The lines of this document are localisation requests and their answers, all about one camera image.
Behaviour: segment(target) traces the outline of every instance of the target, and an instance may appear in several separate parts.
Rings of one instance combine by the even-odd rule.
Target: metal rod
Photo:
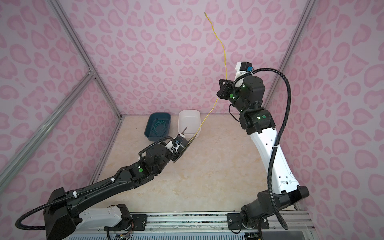
[[[285,70],[285,68],[288,66],[289,60],[291,59],[291,57],[294,54],[295,48],[296,48],[297,44],[299,43],[300,38],[303,35],[306,26],[308,25],[308,22],[311,18],[312,13],[314,12],[314,10],[317,6],[317,3],[318,3],[318,0],[308,0],[307,1],[306,5],[304,7],[303,13],[302,13],[302,15],[299,19],[299,22],[296,26],[296,29],[293,33],[292,39],[288,45],[287,51],[285,52],[283,60],[281,61],[281,64],[279,66],[278,70],[280,72],[283,72]],[[266,109],[268,108],[268,105],[271,103],[272,96],[275,92],[275,88],[276,88],[279,80],[280,80],[280,76],[276,74],[276,76],[274,77],[274,79],[272,81],[271,88],[268,91],[268,94],[265,98],[265,101],[263,102],[263,107],[265,107]]]
[[[181,134],[184,134],[184,132],[186,131],[187,128],[188,128],[188,126],[184,128],[184,130],[181,132]]]
[[[39,148],[52,129],[60,122],[68,109],[82,94],[93,78],[93,73],[87,73],[76,85],[71,93],[60,103],[53,113],[36,130],[24,147],[9,161],[4,171],[0,174],[0,193],[7,187],[12,179],[19,173],[31,155]]]
[[[69,18],[63,9],[63,6],[60,4],[60,2],[58,0],[47,0],[47,2],[49,3],[49,5],[51,5],[51,8],[53,9],[54,13],[56,14],[56,16],[57,16],[58,20],[60,21],[61,25],[63,26],[64,30],[68,34],[68,37],[71,39],[75,48],[79,52],[79,55],[82,58],[83,62],[88,66],[89,70],[92,70],[95,72],[96,83],[99,86],[104,97],[106,98],[107,102],[112,107],[113,111],[118,116],[118,118],[121,118],[122,115],[121,115],[119,108],[117,107],[111,94],[108,92],[103,81],[101,80],[101,77],[100,77],[99,73],[97,72],[97,69],[93,65],[91,58],[87,54],[85,47],[82,45],[80,38],[76,34],[71,22],[69,21]]]
[[[119,133],[121,125],[122,125],[122,123],[124,121],[124,118],[125,117],[120,118],[118,120],[118,122],[116,123],[115,129],[113,130],[113,133],[112,133],[110,139],[107,142],[107,146],[106,146],[103,154],[100,157],[99,163],[96,166],[96,169],[95,169],[95,171],[94,171],[94,173],[93,173],[93,175],[91,177],[91,180],[89,181],[89,185],[94,184],[95,182],[98,181],[99,176],[100,176],[100,174],[101,174],[101,172],[102,172],[102,170],[104,168],[104,165],[105,165],[105,163],[108,160],[109,154],[111,153],[113,144],[115,143],[115,140],[117,138],[117,135]]]

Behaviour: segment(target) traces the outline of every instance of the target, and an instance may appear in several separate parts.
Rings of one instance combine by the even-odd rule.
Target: white plastic bin
[[[179,113],[179,123],[177,125],[177,130],[181,133],[186,127],[184,136],[187,139],[190,139],[195,135],[196,131],[199,129],[201,124],[200,112],[197,110],[183,110]],[[197,133],[196,137],[200,135],[201,129]]]

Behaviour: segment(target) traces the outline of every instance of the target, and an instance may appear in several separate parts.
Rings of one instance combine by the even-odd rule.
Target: dark blue plastic bin
[[[169,125],[169,113],[152,113],[149,116],[144,135],[148,138],[148,140],[155,142],[160,138],[168,136]]]

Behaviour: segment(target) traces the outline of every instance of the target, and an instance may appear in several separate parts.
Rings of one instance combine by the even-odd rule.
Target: white robotic arm
[[[264,129],[262,133],[252,133],[251,139],[255,143],[257,150],[262,158],[264,167],[268,171],[269,161],[272,154],[272,146],[275,143],[277,131],[273,128]],[[278,145],[275,162],[272,172],[272,188],[273,193],[281,194],[282,192],[292,192],[297,189],[299,182],[293,176],[291,169],[285,159],[280,145]]]

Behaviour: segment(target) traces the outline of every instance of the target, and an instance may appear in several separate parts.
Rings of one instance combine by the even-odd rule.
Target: mounting plate
[[[229,230],[239,230],[240,228],[243,230],[247,230],[247,229],[257,230],[257,225],[254,226],[253,228],[246,228],[242,223],[240,213],[226,214],[226,215],[227,215],[227,223],[228,223]],[[269,229],[268,219],[266,219],[266,222],[264,221],[262,222],[262,229]]]
[[[133,231],[144,231],[147,224],[147,214],[132,214],[132,220],[135,222]]]

